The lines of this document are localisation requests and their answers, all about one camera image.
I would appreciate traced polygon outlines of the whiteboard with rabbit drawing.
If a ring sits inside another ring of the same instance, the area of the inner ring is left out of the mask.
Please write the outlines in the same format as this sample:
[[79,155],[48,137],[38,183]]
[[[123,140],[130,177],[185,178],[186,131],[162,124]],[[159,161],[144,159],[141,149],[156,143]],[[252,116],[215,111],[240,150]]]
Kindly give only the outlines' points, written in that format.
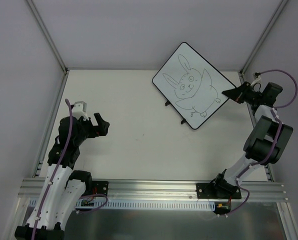
[[153,85],[193,130],[227,101],[236,85],[187,42],[182,42],[152,78]]

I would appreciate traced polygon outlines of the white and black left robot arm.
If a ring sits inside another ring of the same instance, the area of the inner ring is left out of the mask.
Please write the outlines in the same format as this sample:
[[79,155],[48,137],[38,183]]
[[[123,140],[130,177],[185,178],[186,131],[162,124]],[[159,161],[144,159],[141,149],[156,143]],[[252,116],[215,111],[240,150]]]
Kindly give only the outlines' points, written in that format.
[[110,123],[99,113],[94,117],[96,125],[90,118],[73,114],[60,120],[41,193],[25,225],[17,226],[17,240],[63,240],[68,219],[80,199],[100,197],[108,201],[106,194],[94,191],[90,172],[74,169],[81,144],[108,134]]

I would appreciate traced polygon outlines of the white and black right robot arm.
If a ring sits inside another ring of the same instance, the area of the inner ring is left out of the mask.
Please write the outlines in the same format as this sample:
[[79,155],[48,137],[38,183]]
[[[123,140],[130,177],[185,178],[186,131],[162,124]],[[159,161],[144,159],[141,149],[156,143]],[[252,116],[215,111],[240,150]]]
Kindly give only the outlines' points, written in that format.
[[262,92],[255,91],[250,83],[245,82],[222,92],[239,104],[248,103],[256,125],[243,146],[242,157],[210,183],[209,189],[217,198],[232,197],[253,171],[261,166],[275,164],[281,158],[293,133],[291,126],[282,123],[274,106],[282,91],[283,88],[273,82],[268,83]]

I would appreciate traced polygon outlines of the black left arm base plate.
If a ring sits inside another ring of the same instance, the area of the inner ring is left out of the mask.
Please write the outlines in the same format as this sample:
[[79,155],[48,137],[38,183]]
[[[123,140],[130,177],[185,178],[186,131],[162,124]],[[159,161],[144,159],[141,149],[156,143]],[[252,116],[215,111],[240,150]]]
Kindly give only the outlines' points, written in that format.
[[104,180],[92,180],[91,187],[89,188],[89,193],[92,194],[102,194],[108,195],[109,182]]

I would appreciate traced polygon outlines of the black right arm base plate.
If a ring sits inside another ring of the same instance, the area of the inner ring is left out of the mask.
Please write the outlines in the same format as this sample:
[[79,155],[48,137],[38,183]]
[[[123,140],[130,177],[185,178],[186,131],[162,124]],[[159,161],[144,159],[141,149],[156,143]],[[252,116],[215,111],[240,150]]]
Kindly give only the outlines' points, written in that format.
[[196,185],[198,199],[227,199],[240,200],[242,198],[240,189],[237,186],[221,186],[214,182],[199,182]]

